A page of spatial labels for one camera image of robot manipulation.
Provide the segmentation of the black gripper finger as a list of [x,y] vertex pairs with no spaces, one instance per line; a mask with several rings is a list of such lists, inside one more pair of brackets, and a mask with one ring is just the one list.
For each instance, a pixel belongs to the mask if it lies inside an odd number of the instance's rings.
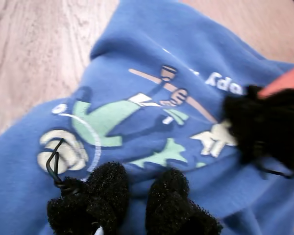
[[152,184],[146,206],[148,235],[219,235],[222,225],[189,196],[183,173],[171,168]]
[[87,181],[65,177],[56,181],[60,197],[47,203],[48,222],[56,235],[116,235],[129,203],[124,166],[108,162],[97,167]]

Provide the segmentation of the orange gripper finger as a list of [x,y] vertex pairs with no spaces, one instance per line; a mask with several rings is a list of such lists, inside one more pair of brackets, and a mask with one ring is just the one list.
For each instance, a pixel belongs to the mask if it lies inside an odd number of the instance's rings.
[[294,69],[283,74],[259,91],[259,97],[266,97],[284,89],[294,89]]
[[228,95],[222,104],[241,162],[266,171],[260,161],[272,157],[294,171],[294,89],[265,98],[258,95],[261,89],[248,86],[245,95]]

